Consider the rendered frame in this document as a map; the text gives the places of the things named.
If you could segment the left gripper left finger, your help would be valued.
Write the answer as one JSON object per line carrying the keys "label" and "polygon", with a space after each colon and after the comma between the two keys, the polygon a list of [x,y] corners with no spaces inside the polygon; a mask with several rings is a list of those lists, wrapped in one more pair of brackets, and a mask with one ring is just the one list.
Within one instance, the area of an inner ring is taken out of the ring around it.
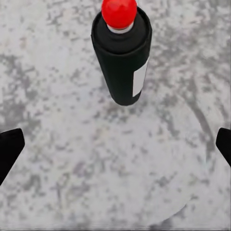
{"label": "left gripper left finger", "polygon": [[0,133],[0,185],[25,147],[21,128]]}

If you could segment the insectifuge atomizer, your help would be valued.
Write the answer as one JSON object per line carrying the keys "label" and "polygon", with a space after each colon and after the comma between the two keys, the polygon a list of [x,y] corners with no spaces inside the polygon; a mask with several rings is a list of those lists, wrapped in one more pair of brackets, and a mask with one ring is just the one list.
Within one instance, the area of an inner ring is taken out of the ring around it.
{"label": "insectifuge atomizer", "polygon": [[150,57],[152,27],[135,0],[103,0],[91,40],[112,99],[132,105],[141,96]]}

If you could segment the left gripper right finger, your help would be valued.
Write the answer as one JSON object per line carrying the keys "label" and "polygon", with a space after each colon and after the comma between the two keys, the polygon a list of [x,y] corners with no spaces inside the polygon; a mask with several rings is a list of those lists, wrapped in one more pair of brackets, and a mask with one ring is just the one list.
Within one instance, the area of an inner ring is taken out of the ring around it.
{"label": "left gripper right finger", "polygon": [[231,129],[220,128],[217,134],[216,146],[231,166]]}

